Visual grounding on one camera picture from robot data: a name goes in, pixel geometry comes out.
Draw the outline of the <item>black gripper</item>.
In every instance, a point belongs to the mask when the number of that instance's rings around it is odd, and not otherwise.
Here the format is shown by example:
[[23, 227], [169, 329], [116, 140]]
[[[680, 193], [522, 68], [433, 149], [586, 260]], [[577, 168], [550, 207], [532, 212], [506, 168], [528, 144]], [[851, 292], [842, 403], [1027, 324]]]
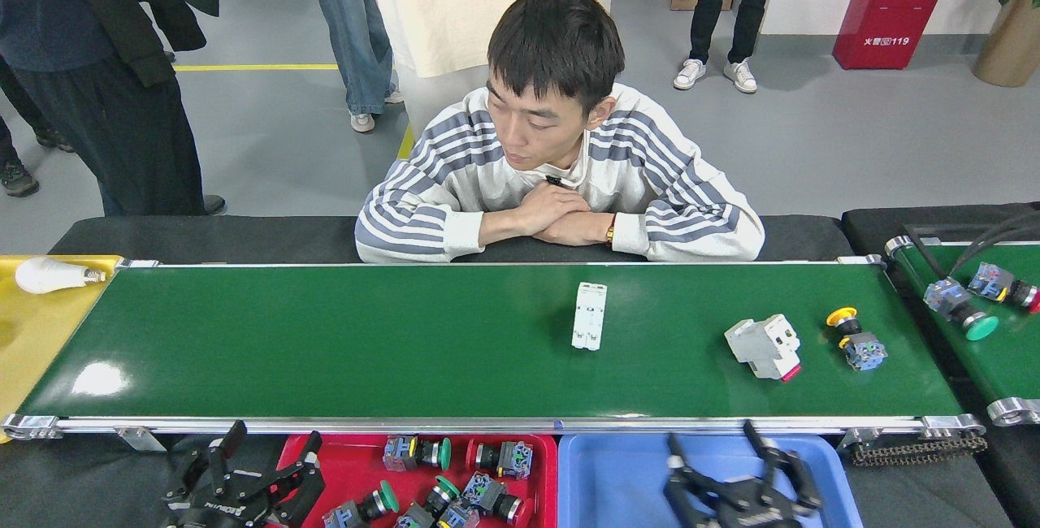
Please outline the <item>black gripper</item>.
[[[676, 433], [666, 435], [669, 455], [666, 465], [671, 474], [665, 481], [665, 498], [681, 525], [697, 527], [801, 527], [795, 513], [820, 509], [822, 498], [808, 466], [794, 451], [780, 449], [771, 439], [762, 438], [751, 421], [743, 421], [743, 433], [755, 454], [764, 463], [760, 487], [749, 509], [733, 506], [733, 491], [709, 476], [692, 469]], [[768, 489], [774, 487], [777, 471], [787, 476], [795, 490], [795, 503], [768, 502]]]
[[167, 489], [167, 507], [175, 527], [264, 527], [268, 524], [300, 525], [316, 505], [326, 483], [320, 471], [322, 435], [310, 433], [297, 461], [255, 478], [250, 478], [232, 494], [237, 504], [203, 501], [189, 504], [203, 476], [209, 479], [203, 494], [217, 500], [229, 494], [231, 475], [227, 461], [244, 442], [244, 421], [234, 424], [222, 439], [213, 440], [204, 450], [194, 450], [189, 459], [178, 466], [175, 482]]

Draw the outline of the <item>seated person's left hand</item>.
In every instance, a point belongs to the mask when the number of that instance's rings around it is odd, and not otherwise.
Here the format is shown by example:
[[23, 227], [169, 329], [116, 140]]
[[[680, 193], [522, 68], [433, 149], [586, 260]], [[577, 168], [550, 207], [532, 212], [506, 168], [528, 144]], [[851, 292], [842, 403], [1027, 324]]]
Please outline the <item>seated person's left hand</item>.
[[588, 246], [608, 243], [608, 232], [616, 214], [571, 212], [532, 236], [537, 240], [565, 246]]

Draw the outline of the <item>seated person's right hand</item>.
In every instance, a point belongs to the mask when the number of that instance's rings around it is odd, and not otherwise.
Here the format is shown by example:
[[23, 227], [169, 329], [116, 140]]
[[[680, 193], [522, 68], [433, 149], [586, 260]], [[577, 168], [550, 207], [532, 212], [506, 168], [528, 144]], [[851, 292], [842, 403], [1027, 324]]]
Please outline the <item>seated person's right hand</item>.
[[546, 231], [565, 214], [589, 210], [586, 199], [575, 191], [543, 181], [522, 199], [515, 209], [515, 217], [520, 235], [534, 236]]

